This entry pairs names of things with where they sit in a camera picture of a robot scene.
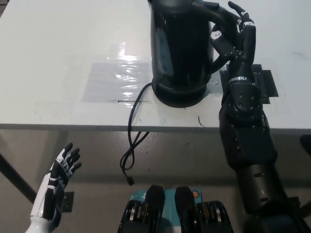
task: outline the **metal bracket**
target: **metal bracket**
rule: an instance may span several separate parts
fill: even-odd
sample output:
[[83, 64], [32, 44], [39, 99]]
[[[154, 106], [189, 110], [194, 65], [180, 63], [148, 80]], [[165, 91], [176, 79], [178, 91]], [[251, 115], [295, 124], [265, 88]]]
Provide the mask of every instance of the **metal bracket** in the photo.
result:
[[62, 213], [71, 213], [73, 206], [74, 192], [65, 192]]

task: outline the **black electric kettle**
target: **black electric kettle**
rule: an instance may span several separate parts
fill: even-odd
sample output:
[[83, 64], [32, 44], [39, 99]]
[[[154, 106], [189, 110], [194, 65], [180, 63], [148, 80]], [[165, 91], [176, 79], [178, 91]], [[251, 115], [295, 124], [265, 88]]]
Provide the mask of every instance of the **black electric kettle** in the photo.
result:
[[211, 74], [227, 62], [226, 54], [213, 61], [211, 24], [220, 37], [218, 47], [237, 43], [236, 18], [218, 3], [202, 0], [148, 0], [151, 8], [152, 88], [171, 107], [200, 102]]

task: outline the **white robotic hand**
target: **white robotic hand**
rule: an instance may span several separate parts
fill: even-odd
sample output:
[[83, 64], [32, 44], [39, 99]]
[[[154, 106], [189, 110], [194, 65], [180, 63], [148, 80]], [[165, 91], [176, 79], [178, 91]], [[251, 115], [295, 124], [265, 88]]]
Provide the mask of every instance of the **white robotic hand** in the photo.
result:
[[79, 149], [72, 152], [69, 143], [57, 156], [50, 171], [44, 176], [31, 211], [31, 225], [26, 233], [50, 233], [58, 227], [64, 200], [64, 189], [69, 178], [81, 163]]

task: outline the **kettle base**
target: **kettle base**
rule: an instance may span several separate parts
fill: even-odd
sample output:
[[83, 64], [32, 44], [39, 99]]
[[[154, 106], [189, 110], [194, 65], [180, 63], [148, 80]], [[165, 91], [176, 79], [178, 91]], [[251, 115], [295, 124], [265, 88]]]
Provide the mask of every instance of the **kettle base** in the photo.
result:
[[196, 105], [204, 98], [206, 86], [195, 92], [180, 92], [174, 89], [167, 90], [152, 79], [152, 89], [155, 96], [165, 105], [173, 108], [187, 108]]

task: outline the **plastic sheet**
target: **plastic sheet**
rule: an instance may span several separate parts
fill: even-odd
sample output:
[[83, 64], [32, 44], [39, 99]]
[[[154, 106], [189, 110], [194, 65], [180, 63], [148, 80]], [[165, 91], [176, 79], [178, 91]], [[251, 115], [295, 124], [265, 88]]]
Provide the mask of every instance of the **plastic sheet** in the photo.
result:
[[152, 80], [151, 61], [125, 55], [125, 43], [111, 46], [105, 62], [93, 63], [83, 101], [132, 102]]

